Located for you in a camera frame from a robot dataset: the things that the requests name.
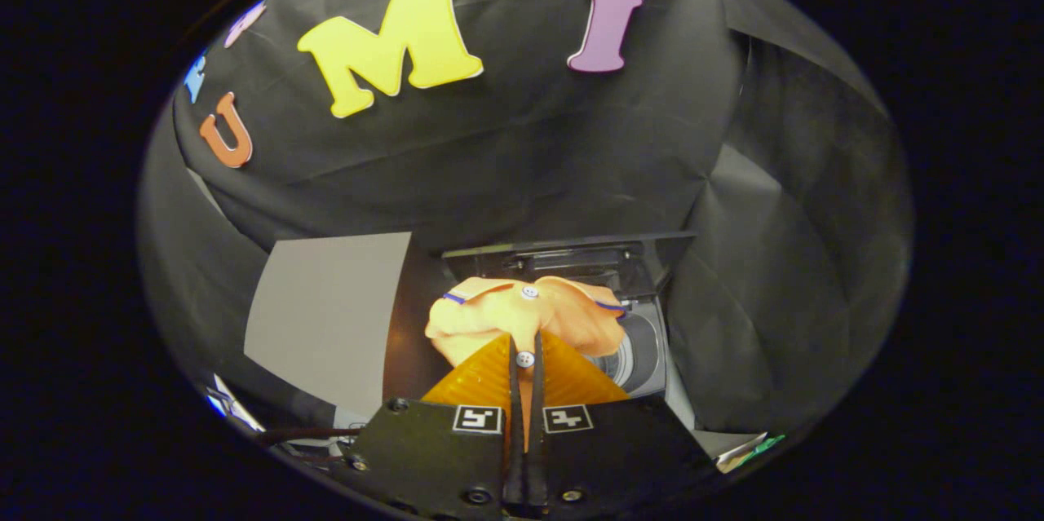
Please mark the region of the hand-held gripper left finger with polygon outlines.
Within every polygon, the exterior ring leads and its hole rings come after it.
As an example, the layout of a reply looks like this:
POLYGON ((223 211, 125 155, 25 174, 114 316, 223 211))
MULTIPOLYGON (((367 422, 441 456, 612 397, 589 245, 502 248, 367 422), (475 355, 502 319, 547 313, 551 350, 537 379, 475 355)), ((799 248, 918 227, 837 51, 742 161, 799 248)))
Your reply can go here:
POLYGON ((482 347, 491 404, 395 397, 358 430, 330 473, 354 492, 425 519, 500 519, 523 503, 523 413, 511 335, 482 347))

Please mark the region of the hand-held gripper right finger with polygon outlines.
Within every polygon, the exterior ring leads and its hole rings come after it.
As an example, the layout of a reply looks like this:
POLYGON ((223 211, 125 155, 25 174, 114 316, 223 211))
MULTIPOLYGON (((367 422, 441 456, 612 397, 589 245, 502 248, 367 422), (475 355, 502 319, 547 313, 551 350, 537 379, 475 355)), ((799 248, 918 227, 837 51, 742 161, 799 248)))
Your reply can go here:
POLYGON ((533 340, 526 506, 541 516, 656 516, 705 497, 719 469, 667 402, 631 398, 555 335, 533 340))

